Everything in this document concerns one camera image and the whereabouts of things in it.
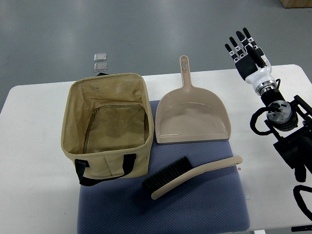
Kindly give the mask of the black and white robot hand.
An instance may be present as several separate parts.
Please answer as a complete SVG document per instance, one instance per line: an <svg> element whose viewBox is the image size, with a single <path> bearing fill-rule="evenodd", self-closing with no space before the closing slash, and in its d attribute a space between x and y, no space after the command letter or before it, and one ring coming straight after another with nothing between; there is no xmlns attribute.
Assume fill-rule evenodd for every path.
<svg viewBox="0 0 312 234"><path fill-rule="evenodd" d="M242 79L252 85L256 93L266 85L276 86L271 77L272 67L262 49L256 44L247 28L236 31L239 42L229 37L230 44L225 44L230 57Z"/></svg>

